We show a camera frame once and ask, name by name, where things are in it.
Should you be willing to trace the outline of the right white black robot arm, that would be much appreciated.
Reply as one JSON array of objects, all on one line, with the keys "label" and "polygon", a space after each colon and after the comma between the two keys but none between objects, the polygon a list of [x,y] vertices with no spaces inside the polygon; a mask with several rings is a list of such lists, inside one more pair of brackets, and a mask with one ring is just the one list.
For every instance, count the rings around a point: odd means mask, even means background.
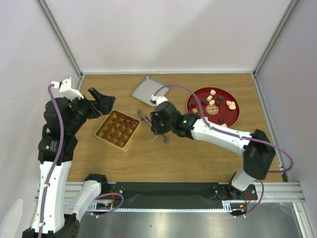
[{"label": "right white black robot arm", "polygon": [[228,184],[231,198],[240,199],[250,184],[265,179],[276,152],[263,131],[235,131],[193,113],[181,114],[165,97],[157,97],[151,102],[155,105],[151,112],[154,134],[171,131],[179,137],[215,144],[243,158],[242,168],[235,172]]}]

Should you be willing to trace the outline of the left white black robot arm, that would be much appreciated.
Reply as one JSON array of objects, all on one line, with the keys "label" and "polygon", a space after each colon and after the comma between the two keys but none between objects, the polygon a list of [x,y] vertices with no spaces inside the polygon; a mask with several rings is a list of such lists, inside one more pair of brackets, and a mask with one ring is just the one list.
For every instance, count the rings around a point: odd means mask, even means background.
[{"label": "left white black robot arm", "polygon": [[89,88],[89,100],[77,90],[51,97],[45,105],[42,139],[38,145],[40,189],[37,210],[24,238],[75,238],[79,223],[95,198],[105,198],[109,184],[105,175],[89,174],[71,203],[64,206],[67,176],[78,143],[76,133],[89,119],[108,115],[116,100]]}]

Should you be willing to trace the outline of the brown metal tongs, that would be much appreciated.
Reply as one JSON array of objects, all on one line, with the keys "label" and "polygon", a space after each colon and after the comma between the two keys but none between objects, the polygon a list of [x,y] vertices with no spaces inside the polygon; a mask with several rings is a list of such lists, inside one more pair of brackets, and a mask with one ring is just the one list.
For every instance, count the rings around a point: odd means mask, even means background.
[{"label": "brown metal tongs", "polygon": [[[149,127],[152,126],[152,121],[143,113],[142,110],[138,110],[137,114],[140,120],[144,121]],[[166,137],[165,135],[159,134],[158,136],[163,139],[164,143],[169,142],[168,137]]]}]

